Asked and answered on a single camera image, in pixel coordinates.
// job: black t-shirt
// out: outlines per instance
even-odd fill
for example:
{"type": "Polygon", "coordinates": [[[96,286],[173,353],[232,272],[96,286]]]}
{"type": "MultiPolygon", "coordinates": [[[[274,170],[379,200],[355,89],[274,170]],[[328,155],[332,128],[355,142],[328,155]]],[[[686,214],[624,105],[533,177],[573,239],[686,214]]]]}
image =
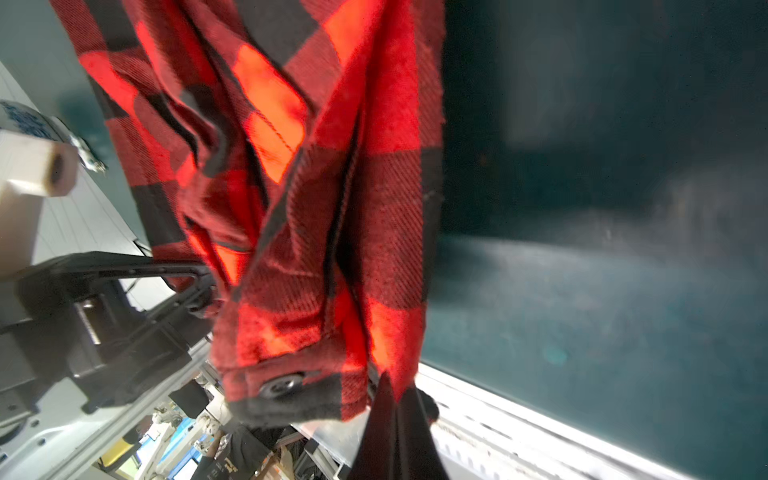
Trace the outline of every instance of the black t-shirt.
{"type": "Polygon", "coordinates": [[[218,458],[200,459],[197,470],[192,474],[192,480],[247,480],[269,454],[269,448],[248,429],[239,426],[218,458]]]}

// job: person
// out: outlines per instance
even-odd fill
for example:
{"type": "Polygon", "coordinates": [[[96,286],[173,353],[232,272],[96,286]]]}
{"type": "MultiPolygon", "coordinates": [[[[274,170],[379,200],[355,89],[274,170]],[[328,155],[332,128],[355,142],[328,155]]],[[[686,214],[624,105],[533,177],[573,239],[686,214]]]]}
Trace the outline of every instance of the person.
{"type": "Polygon", "coordinates": [[[214,441],[203,454],[191,480],[247,480],[261,468],[264,459],[274,448],[283,429],[249,430],[238,425],[226,445],[219,451],[225,433],[219,429],[214,441]]]}

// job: snap button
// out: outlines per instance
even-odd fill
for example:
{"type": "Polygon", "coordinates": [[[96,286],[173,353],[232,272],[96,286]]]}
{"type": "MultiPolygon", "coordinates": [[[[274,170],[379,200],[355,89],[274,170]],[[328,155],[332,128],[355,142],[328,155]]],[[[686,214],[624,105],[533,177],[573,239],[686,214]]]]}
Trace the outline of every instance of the snap button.
{"type": "Polygon", "coordinates": [[[276,379],[265,382],[259,390],[259,396],[265,399],[276,399],[298,390],[303,380],[304,374],[302,373],[279,376],[276,379]]]}

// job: shirt sleeve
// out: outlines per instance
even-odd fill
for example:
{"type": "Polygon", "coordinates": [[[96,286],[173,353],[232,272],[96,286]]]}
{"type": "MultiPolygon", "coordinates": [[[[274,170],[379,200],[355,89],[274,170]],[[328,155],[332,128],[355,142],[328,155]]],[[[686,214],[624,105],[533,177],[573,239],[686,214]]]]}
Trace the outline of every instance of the shirt sleeve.
{"type": "Polygon", "coordinates": [[[192,474],[192,478],[190,480],[207,480],[206,474],[208,473],[209,467],[213,463],[213,457],[201,457],[200,462],[197,463],[197,468],[192,474]]]}

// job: buffalo check flannel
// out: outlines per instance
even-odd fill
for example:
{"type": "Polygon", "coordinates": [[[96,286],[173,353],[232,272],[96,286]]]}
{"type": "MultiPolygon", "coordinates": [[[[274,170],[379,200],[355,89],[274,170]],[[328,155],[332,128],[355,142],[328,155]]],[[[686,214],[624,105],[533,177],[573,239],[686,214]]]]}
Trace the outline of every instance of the buffalo check flannel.
{"type": "Polygon", "coordinates": [[[51,0],[159,260],[202,259],[253,425],[412,384],[439,225],[441,0],[51,0]],[[299,374],[288,395],[273,379],[299,374]]]}

